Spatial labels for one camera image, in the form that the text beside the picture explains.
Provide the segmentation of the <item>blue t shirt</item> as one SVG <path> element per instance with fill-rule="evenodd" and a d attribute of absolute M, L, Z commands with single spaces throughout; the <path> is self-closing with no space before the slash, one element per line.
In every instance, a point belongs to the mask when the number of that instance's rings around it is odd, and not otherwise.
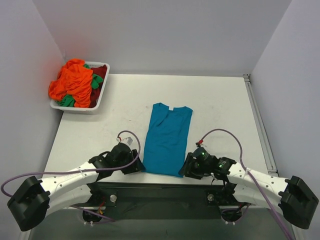
<path fill-rule="evenodd" d="M 187 106 L 153 105 L 143 150 L 145 172 L 182 177 L 192 114 Z"/>

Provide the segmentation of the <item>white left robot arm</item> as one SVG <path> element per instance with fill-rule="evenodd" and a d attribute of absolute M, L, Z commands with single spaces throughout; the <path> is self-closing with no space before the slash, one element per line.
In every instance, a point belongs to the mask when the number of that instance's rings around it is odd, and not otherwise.
<path fill-rule="evenodd" d="M 47 172 L 47 178 L 36 178 L 34 173 L 27 173 L 20 187 L 7 203 L 21 231 L 26 232 L 39 225 L 52 204 L 64 194 L 96 183 L 110 177 L 114 171 L 132 167 L 140 160 L 141 149 L 131 149 L 123 142 L 111 151 L 105 151 L 92 157 L 84 164 L 66 172 Z"/>

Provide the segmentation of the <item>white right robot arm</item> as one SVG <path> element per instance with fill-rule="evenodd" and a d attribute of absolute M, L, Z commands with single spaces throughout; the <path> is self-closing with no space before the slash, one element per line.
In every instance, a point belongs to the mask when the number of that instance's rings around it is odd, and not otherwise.
<path fill-rule="evenodd" d="M 219 206 L 238 203 L 274 209 L 290 224 L 307 230 L 319 204 L 308 185 L 297 176 L 276 177 L 252 169 L 243 169 L 239 162 L 217 158 L 203 147 L 189 152 L 179 174 L 193 179 L 214 177 L 224 186 L 210 191 Z"/>

